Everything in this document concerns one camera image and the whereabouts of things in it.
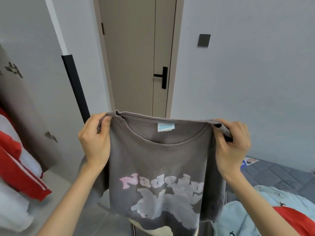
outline white clothing tag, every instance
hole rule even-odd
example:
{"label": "white clothing tag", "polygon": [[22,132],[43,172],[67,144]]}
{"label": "white clothing tag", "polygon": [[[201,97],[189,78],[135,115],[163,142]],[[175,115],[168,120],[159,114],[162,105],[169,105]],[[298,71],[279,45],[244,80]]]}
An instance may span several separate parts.
{"label": "white clothing tag", "polygon": [[175,129],[175,124],[171,123],[158,123],[158,131],[171,131],[173,129]]}

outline graphic print on shirt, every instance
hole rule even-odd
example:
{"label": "graphic print on shirt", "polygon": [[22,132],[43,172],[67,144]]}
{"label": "graphic print on shirt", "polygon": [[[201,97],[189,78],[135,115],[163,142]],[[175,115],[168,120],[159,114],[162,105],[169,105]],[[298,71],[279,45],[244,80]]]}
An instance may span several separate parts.
{"label": "graphic print on shirt", "polygon": [[[134,173],[131,177],[120,178],[123,183],[123,189],[128,189],[129,184],[137,185],[140,183],[146,188],[138,188],[142,198],[131,210],[136,210],[142,218],[155,219],[161,216],[162,211],[168,211],[183,224],[187,229],[195,229],[199,224],[200,214],[193,211],[192,205],[196,204],[202,198],[204,182],[191,182],[190,176],[183,174],[183,178],[179,178],[176,182],[175,176],[167,176],[164,174],[158,176],[151,182],[144,177],[139,177]],[[167,187],[171,187],[174,194],[165,194],[166,189],[159,192],[158,197],[150,191],[150,187],[159,188],[166,183]]]}

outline mattress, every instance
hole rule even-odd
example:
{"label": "mattress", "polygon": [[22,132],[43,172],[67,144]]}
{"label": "mattress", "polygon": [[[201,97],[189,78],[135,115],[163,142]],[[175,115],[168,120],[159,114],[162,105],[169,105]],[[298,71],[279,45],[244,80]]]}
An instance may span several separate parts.
{"label": "mattress", "polygon": [[[315,204],[315,175],[258,161],[241,168],[241,172],[252,186],[273,186],[279,190],[300,195]],[[230,186],[226,186],[226,203],[237,200]]]}

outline door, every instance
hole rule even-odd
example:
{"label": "door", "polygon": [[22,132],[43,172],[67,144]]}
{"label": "door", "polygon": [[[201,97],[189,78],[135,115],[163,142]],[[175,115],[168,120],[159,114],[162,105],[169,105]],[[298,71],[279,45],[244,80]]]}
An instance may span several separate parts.
{"label": "door", "polygon": [[116,109],[166,113],[176,0],[99,0]]}
{"label": "door", "polygon": [[[1,0],[0,101],[37,144],[47,167],[74,180],[83,157],[77,134],[83,120],[45,0]],[[7,71],[15,63],[23,78]],[[58,143],[44,134],[49,131]]]}

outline metal chair leg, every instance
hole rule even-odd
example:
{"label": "metal chair leg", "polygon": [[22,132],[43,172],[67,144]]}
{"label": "metal chair leg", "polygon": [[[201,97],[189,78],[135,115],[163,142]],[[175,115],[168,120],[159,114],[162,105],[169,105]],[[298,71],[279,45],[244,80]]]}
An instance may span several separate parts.
{"label": "metal chair leg", "polygon": [[132,236],[137,236],[136,235],[136,226],[134,226],[132,223],[130,223],[131,225],[131,233],[132,233]]}

